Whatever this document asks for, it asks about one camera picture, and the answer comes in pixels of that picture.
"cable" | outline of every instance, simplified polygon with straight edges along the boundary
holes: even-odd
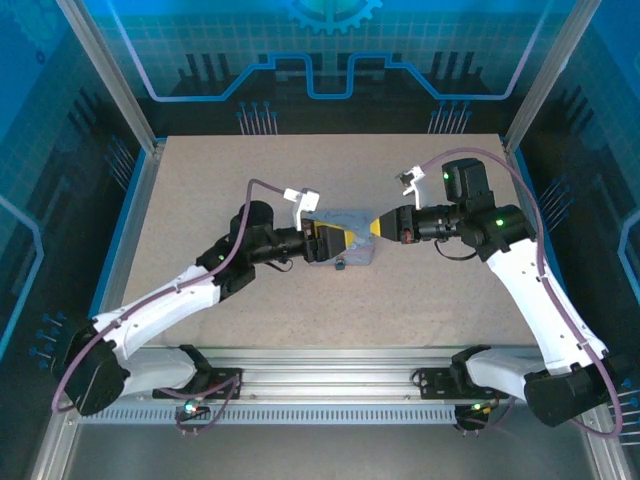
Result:
[[[502,412],[502,415],[500,415],[500,417],[498,417],[498,420],[496,420],[495,422],[488,424],[483,429],[483,432],[493,430],[494,428],[498,428],[500,425],[502,425],[507,420],[507,418],[509,418],[513,413],[513,407],[515,404],[516,404],[516,397],[511,397],[509,399],[509,403],[507,404],[507,408],[505,409],[504,412]]]
[[[416,383],[416,376],[420,373],[420,370],[422,370],[421,368],[417,368],[416,370],[413,371],[413,373],[411,374],[411,383],[413,383],[414,387],[418,387],[418,388],[422,388],[422,386],[420,385],[420,383]]]
[[[520,174],[511,165],[509,165],[507,162],[502,160],[497,155],[495,155],[495,154],[493,154],[493,153],[491,153],[491,152],[489,152],[487,150],[484,150],[482,148],[462,147],[462,148],[454,148],[452,150],[447,150],[446,152],[441,153],[440,155],[432,158],[428,162],[426,162],[423,165],[421,165],[422,171],[426,172],[427,169],[433,167],[437,162],[439,162],[441,160],[444,160],[445,158],[448,158],[448,157],[450,157],[452,155],[459,154],[459,153],[465,153],[465,154],[473,153],[473,154],[477,154],[477,155],[482,155],[484,157],[487,157],[487,158],[495,161],[496,163],[501,165],[503,168],[505,168],[511,174],[511,176],[514,178],[514,180],[516,180],[520,184],[520,186],[523,188],[525,194],[527,195],[527,197],[528,197],[528,199],[529,199],[529,201],[530,201],[530,203],[531,203],[531,205],[532,205],[532,207],[534,209],[534,213],[535,213],[535,216],[536,216],[536,224],[537,224],[537,228],[538,228],[539,241],[537,242],[537,248],[536,248],[536,257],[537,257],[536,258],[536,263],[537,263],[537,267],[538,267],[538,276],[540,277],[540,280],[542,281],[542,285],[543,285],[545,291],[547,292],[547,295],[549,295],[549,299],[551,300],[551,302],[555,306],[556,310],[558,310],[558,313],[560,314],[560,316],[564,320],[564,322],[567,325],[567,327],[569,328],[569,330],[571,330],[571,333],[574,335],[574,337],[578,341],[578,344],[583,346],[585,352],[587,353],[587,356],[593,362],[593,364],[596,366],[596,369],[598,370],[598,372],[602,376],[602,380],[604,381],[604,384],[607,387],[607,392],[609,393],[609,396],[611,397],[611,403],[613,404],[613,410],[615,412],[615,426],[614,426],[614,428],[613,428],[613,430],[611,432],[600,432],[598,430],[594,430],[593,428],[588,427],[588,426],[584,425],[583,423],[578,422],[575,419],[571,419],[570,422],[573,423],[574,425],[576,425],[577,427],[581,428],[582,430],[586,431],[587,433],[590,433],[590,434],[595,435],[595,436],[600,437],[600,438],[615,438],[615,437],[619,436],[620,433],[622,432],[622,407],[620,406],[620,400],[618,399],[618,392],[616,391],[616,387],[613,384],[613,380],[611,379],[611,376],[609,375],[609,372],[607,372],[607,369],[605,368],[604,364],[602,363],[602,360],[600,360],[598,358],[598,355],[593,351],[593,348],[591,347],[591,345],[589,345],[589,343],[587,342],[587,339],[584,337],[584,335],[582,335],[582,332],[580,331],[580,329],[578,329],[578,327],[576,327],[574,325],[574,323],[571,321],[571,317],[569,316],[569,314],[565,310],[564,306],[560,302],[560,299],[556,295],[555,291],[553,290],[553,287],[551,286],[551,283],[549,282],[549,279],[547,278],[547,276],[545,274],[545,267],[544,267],[544,259],[545,259],[545,254],[544,254],[544,223],[542,221],[542,215],[540,213],[540,208],[538,207],[538,204],[536,202],[536,199],[535,199],[533,193],[531,192],[531,190],[529,189],[529,187],[527,186],[525,181],[522,179]]]
[[[446,258],[447,260],[453,260],[454,262],[466,262],[467,260],[471,260],[472,258],[474,258],[476,255],[478,255],[478,252],[473,252],[469,255],[465,255],[464,257],[450,257],[449,255],[445,255],[444,253],[442,253],[442,251],[440,250],[440,245],[439,245],[440,241],[438,239],[436,239],[433,244],[436,247],[436,250],[438,251],[438,253],[440,255],[442,255],[444,258]]]
[[[211,387],[209,390],[205,390],[204,392],[196,393],[196,394],[178,393],[178,392],[175,392],[175,391],[171,390],[170,388],[160,388],[159,390],[162,393],[166,393],[167,395],[171,395],[174,398],[180,398],[180,399],[183,399],[183,400],[190,400],[192,398],[202,398],[202,397],[206,397],[207,395],[211,395],[212,393],[215,393],[215,392],[218,392],[220,390],[223,390],[225,387],[227,387],[228,385],[230,385],[232,383],[233,383],[233,386],[231,387],[231,390],[229,390],[229,394],[227,395],[227,398],[225,398],[224,403],[220,407],[220,410],[218,410],[218,412],[213,416],[213,418],[211,420],[209,420],[209,423],[207,423],[203,427],[199,427],[199,428],[194,427],[193,429],[189,429],[189,428],[185,427],[184,424],[180,421],[180,419],[178,419],[176,417],[176,428],[178,430],[180,430],[183,435],[187,435],[187,434],[198,435],[199,433],[202,433],[202,432],[205,432],[206,430],[209,430],[211,427],[213,427],[218,422],[218,420],[220,420],[220,417],[222,417],[222,414],[224,413],[225,409],[227,408],[227,405],[229,404],[229,401],[231,400],[231,398],[233,397],[233,394],[235,393],[236,389],[240,385],[240,379],[238,378],[238,376],[234,375],[233,377],[231,377],[230,379],[222,382],[221,384],[216,385],[214,387]]]
[[[222,261],[222,263],[220,263],[220,265],[218,265],[216,268],[214,268],[210,272],[207,272],[203,275],[200,275],[199,277],[193,278],[186,282],[179,283],[175,287],[167,287],[159,292],[154,293],[153,295],[150,295],[149,297],[143,300],[140,300],[138,303],[133,305],[129,310],[125,311],[119,318],[113,320],[106,328],[98,332],[91,340],[89,340],[89,342],[87,342],[87,344],[78,352],[78,354],[71,361],[71,363],[69,364],[69,367],[62,375],[62,378],[60,379],[60,383],[58,383],[56,391],[53,394],[53,399],[51,400],[51,411],[53,413],[64,413],[64,412],[68,412],[69,410],[71,410],[71,408],[73,408],[73,405],[70,405],[67,407],[60,407],[59,406],[60,398],[62,397],[62,394],[64,393],[64,389],[69,383],[69,379],[71,378],[71,375],[73,375],[73,372],[75,372],[80,362],[84,360],[84,357],[87,356],[87,354],[91,351],[91,349],[100,340],[106,337],[112,330],[119,328],[122,322],[127,321],[129,317],[131,317],[131,315],[133,315],[138,310],[146,307],[150,303],[155,302],[156,300],[164,297],[165,295],[169,295],[170,293],[173,293],[173,292],[180,292],[184,288],[187,288],[191,285],[194,285],[203,280],[206,280],[207,278],[214,277],[219,272],[224,270],[231,263],[231,260],[233,260],[233,257],[235,257],[236,254],[238,253],[238,250],[240,250],[240,245],[242,245],[242,239],[244,237],[244,233],[247,228],[247,223],[249,221],[251,194],[252,194],[254,185],[260,185],[261,187],[264,187],[268,190],[271,190],[275,193],[278,193],[284,196],[284,190],[280,188],[274,187],[272,185],[269,185],[268,183],[265,183],[261,180],[257,180],[255,178],[252,178],[251,180],[249,180],[249,183],[247,185],[247,195],[245,198],[244,209],[242,212],[242,218],[240,219],[240,230],[238,232],[238,237],[236,238],[236,241],[233,244],[231,251],[229,252],[229,255],[227,255],[227,258],[225,258]]]

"aluminum frame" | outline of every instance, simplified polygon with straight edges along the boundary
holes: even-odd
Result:
[[[505,135],[507,154],[515,152],[520,145],[553,85],[566,67],[569,57],[591,23],[591,18],[600,6],[600,2],[601,0],[576,0]]]
[[[82,0],[56,0],[140,146],[153,155],[156,136]]]
[[[51,417],[31,472],[31,480],[63,477],[73,448],[79,417],[75,410]]]

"black mounting bracket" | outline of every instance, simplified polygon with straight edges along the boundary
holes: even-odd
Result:
[[[420,389],[421,400],[493,400],[508,396],[498,390],[484,387],[461,390],[449,368],[419,368],[411,381]]]
[[[180,350],[185,352],[191,360],[193,360],[196,366],[196,374],[191,381],[183,388],[176,390],[177,393],[185,395],[193,395],[199,392],[220,385],[226,382],[233,376],[237,376],[240,381],[236,387],[231,400],[238,400],[240,398],[240,390],[242,389],[242,369],[241,368],[213,368],[209,361],[205,358],[200,351],[193,345],[180,345]],[[224,400],[229,396],[233,384],[227,385],[225,388],[218,390],[215,393],[209,394],[205,397],[207,400]],[[161,392],[160,390],[154,390],[152,398],[155,399],[167,399],[174,398],[171,395]]]

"white bracket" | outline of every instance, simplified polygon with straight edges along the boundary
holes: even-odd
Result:
[[[308,188],[303,188],[301,192],[287,188],[283,197],[293,202],[293,223],[296,226],[296,230],[302,230],[302,212],[315,212],[320,201],[320,194]]]
[[[406,170],[397,175],[396,178],[400,180],[402,186],[405,188],[402,194],[404,196],[414,194],[416,200],[416,210],[420,210],[427,205],[427,188],[422,179],[424,178],[424,172],[420,165],[416,165],[410,170]]]

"metal rod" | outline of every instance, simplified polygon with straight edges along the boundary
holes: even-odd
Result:
[[[540,111],[549,92],[569,61],[601,0],[578,0],[558,33],[553,46],[520,105],[507,134],[507,153],[515,152]]]
[[[444,127],[445,133],[447,132],[447,130],[449,130],[449,124],[451,123],[451,120],[453,119],[453,111],[455,110],[457,105],[458,105],[458,101],[457,100],[454,100],[453,102],[451,102],[451,111],[449,112],[449,119],[447,120],[447,126]]]
[[[631,392],[624,392],[624,393],[619,394],[619,395],[618,395],[618,398],[620,398],[620,397],[626,397],[627,395],[631,395],[631,394],[638,393],[638,392],[640,392],[640,390],[633,390],[633,391],[631,391]]]
[[[558,184],[558,181],[559,180],[557,178],[554,178],[553,180],[551,180],[551,183],[549,184],[549,186],[547,188],[545,188],[544,192],[542,192],[540,194],[540,196],[538,197],[538,200],[539,201],[542,200],[547,195],[549,190],[551,190],[553,187],[555,187]]]
[[[274,135],[278,135],[278,114],[276,112],[271,112],[271,116],[273,117],[273,131]]]
[[[553,232],[556,229],[556,227],[558,225],[560,225],[568,217],[569,217],[569,212],[565,211],[564,215],[562,215],[562,218],[560,218],[560,220],[558,220],[556,223],[554,223],[553,226],[547,227],[547,231],[548,232]]]
[[[127,191],[127,187],[125,187],[123,180],[120,178],[120,175],[116,173],[113,167],[111,167],[111,177],[115,178],[116,182],[118,182],[118,185],[120,185],[120,188],[122,188],[124,191]]]
[[[544,205],[542,205],[541,209],[543,212],[549,212],[551,213],[551,210],[553,209],[553,207],[558,203],[561,202],[562,200],[564,200],[565,195],[569,193],[569,191],[567,189],[561,191],[560,193],[558,193],[557,196],[552,197],[549,199],[549,201],[547,203],[545,203]]]
[[[44,340],[49,340],[50,342],[54,342],[54,343],[58,341],[58,340],[56,340],[55,338],[50,337],[49,335],[47,335],[46,333],[44,333],[44,330],[42,330],[42,329],[40,329],[40,330],[38,330],[38,331],[37,331],[37,333],[36,333],[36,338],[41,339],[41,340],[42,340],[42,339],[44,339]]]
[[[265,135],[267,135],[267,124],[264,120],[264,117],[265,117],[265,113],[260,112],[260,120],[262,120],[262,131],[264,132]]]
[[[54,325],[57,325],[57,326],[59,326],[59,327],[61,327],[61,326],[62,326],[62,324],[61,324],[60,322],[56,322],[53,318],[51,318],[51,317],[49,316],[49,314],[48,314],[48,313],[45,313],[45,314],[42,316],[42,323],[47,323],[47,322],[49,322],[49,323],[53,323]]]
[[[562,178],[560,178],[560,180],[557,180],[557,183],[554,184],[554,182],[551,182],[551,185],[547,187],[544,193],[540,195],[540,198],[538,198],[538,203],[542,205],[542,202],[546,201],[546,199],[549,198],[549,195],[551,195],[553,192],[556,191],[556,189],[562,184],[564,179],[565,179],[565,176],[563,175]]]
[[[29,349],[29,355],[31,357],[39,356],[39,357],[44,357],[44,358],[51,359],[51,355],[47,355],[46,353],[42,353],[42,352],[38,351],[38,349],[36,347],[31,347]]]
[[[74,0],[56,0],[56,2],[140,146],[148,155],[153,155],[157,145],[156,136],[91,14],[83,2],[76,3]]]
[[[269,115],[269,107],[271,104],[269,102],[262,102],[264,105],[264,109],[267,112],[267,124],[269,125],[269,135],[273,133],[273,129],[271,128],[271,115]]]
[[[544,219],[545,223],[549,225],[553,218],[555,218],[556,214],[561,213],[562,209],[564,209],[566,205],[567,203],[564,200],[561,200],[560,203],[558,203],[558,205],[556,205],[550,211],[543,213],[542,218]]]
[[[124,158],[124,156],[120,153],[119,149],[114,148],[113,143],[110,143],[109,146],[107,147],[109,149],[109,151],[111,152],[111,154],[113,155],[113,158],[116,159],[116,161],[123,167],[123,169],[126,171],[127,173],[127,177],[130,177],[133,174],[133,169],[131,168],[131,166],[129,165],[129,163],[127,162],[127,160]]]
[[[569,201],[566,202],[559,210],[557,210],[553,215],[549,216],[547,223],[551,224],[554,222],[556,218],[558,218],[563,213],[568,213],[567,209],[573,204],[574,201],[575,201],[575,197],[571,197]]]
[[[557,189],[551,191],[543,200],[541,200],[540,208],[542,208],[543,210],[545,208],[548,209],[549,206],[551,205],[551,202],[553,202],[554,200],[557,202],[558,199],[561,198],[562,195],[564,195],[567,192],[568,192],[567,185],[565,185],[564,188],[560,191],[558,191]]]
[[[240,125],[240,132],[242,132],[243,135],[246,135],[244,125],[242,124],[242,112],[236,112],[236,118],[238,119],[238,125]]]
[[[447,121],[447,118],[449,118],[449,112],[445,110],[444,112],[442,112],[442,121],[440,122],[438,133],[442,133],[444,131],[444,124]]]
[[[462,127],[460,128],[460,131],[458,133],[464,133],[465,129],[467,128],[467,122],[469,121],[469,118],[471,118],[471,112],[467,112],[464,116],[464,122],[462,123]]]
[[[120,177],[122,178],[122,181],[125,183],[125,185],[129,184],[129,179],[127,177],[127,173],[124,171],[123,167],[118,163],[117,159],[114,157],[111,157],[108,159],[109,164],[111,165],[111,168],[118,172],[118,174],[120,175]]]
[[[258,134],[262,134],[262,132],[260,131],[260,115],[258,115],[258,102],[251,102],[251,106],[253,107],[255,119],[256,119],[256,122],[258,123]]]
[[[427,127],[427,133],[431,133],[431,127],[433,126],[433,120],[436,118],[436,111],[431,112],[431,119],[429,120],[429,126]]]
[[[621,407],[624,407],[625,405],[632,405],[633,407],[638,407],[638,405],[640,405],[640,402],[638,402],[637,398],[632,398],[630,402],[624,402],[620,404]]]
[[[460,113],[460,118],[458,119],[458,124],[456,125],[456,128],[454,129],[454,133],[458,132],[460,130],[460,125],[462,124],[462,118],[464,117],[465,112],[467,111],[467,107],[471,105],[471,102],[469,100],[465,100],[464,102],[462,102],[462,113]]]
[[[436,132],[438,130],[438,122],[440,121],[440,114],[442,113],[442,109],[447,104],[444,100],[440,100],[440,108],[438,109],[438,115],[436,115],[436,123],[433,125],[433,131]]]
[[[239,105],[240,105],[240,108],[242,109],[242,116],[244,117],[244,125],[245,125],[245,127],[247,127],[247,135],[248,135],[249,134],[249,120],[247,119],[247,111],[244,108],[244,107],[247,106],[247,104],[245,102],[240,102]]]
[[[448,133],[454,133],[455,130],[455,126],[456,124],[459,122],[459,118],[460,118],[460,112],[453,112],[453,115],[455,118],[455,120],[453,122],[451,122],[451,127],[449,128],[449,132]]]
[[[131,166],[131,170],[133,171],[133,169],[136,166],[136,160],[135,158],[133,158],[133,156],[129,153],[129,150],[127,150],[124,146],[124,144],[117,138],[117,137],[113,137],[116,141],[116,145],[118,147],[118,150],[120,150],[120,152],[122,153],[122,155],[124,155],[124,158],[127,159],[127,163]]]
[[[254,120],[253,112],[249,112],[247,115],[249,116],[249,123],[251,124],[251,133],[252,133],[253,135],[259,135],[259,134],[260,134],[260,131],[258,130],[258,131],[256,132],[256,124],[255,124],[255,120]]]

